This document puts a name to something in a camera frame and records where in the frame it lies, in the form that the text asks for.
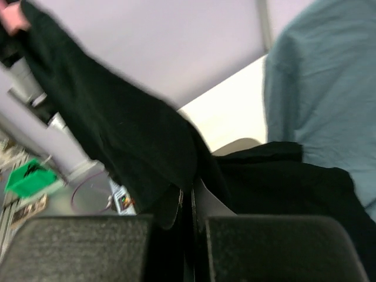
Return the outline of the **black t shirt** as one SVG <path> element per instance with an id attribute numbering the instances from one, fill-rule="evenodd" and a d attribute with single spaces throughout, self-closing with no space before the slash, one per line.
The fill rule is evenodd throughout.
<path id="1" fill-rule="evenodd" d="M 238 214 L 307 214 L 334 218 L 367 269 L 375 263 L 375 222 L 343 169 L 303 163 L 303 148 L 271 142 L 213 156 L 196 128 L 166 102 L 102 66 L 46 12 L 18 1 L 31 26 L 7 44 L 31 72 L 85 153 L 102 162 L 149 212 L 174 185 L 190 193 L 200 177 Z"/>

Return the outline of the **pink plastic hanger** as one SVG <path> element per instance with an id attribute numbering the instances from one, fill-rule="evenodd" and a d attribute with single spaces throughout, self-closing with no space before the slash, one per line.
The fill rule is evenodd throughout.
<path id="1" fill-rule="evenodd" d="M 27 31 L 31 26 L 22 12 L 21 3 L 8 4 L 6 1 L 1 1 L 1 24 L 9 35 Z"/>

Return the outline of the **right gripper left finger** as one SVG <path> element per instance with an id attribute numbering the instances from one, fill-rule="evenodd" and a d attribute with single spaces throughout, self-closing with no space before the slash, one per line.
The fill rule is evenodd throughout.
<path id="1" fill-rule="evenodd" d="M 153 205 L 152 212 L 156 224 L 165 230 L 173 227 L 179 208 L 181 206 L 183 192 L 171 185 Z"/>

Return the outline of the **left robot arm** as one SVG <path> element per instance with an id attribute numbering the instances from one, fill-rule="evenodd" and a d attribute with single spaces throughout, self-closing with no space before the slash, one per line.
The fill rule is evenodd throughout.
<path id="1" fill-rule="evenodd" d="M 42 121 L 29 103 L 44 94 L 21 59 L 10 69 L 1 66 L 1 127 L 34 155 L 47 159 L 66 179 L 84 178 L 104 169 L 90 160 L 59 114 Z"/>

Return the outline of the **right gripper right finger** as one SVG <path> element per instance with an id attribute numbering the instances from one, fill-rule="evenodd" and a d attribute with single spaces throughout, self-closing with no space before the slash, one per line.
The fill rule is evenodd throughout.
<path id="1" fill-rule="evenodd" d="M 206 187 L 199 177 L 193 184 L 192 200 L 196 217 L 236 215 Z"/>

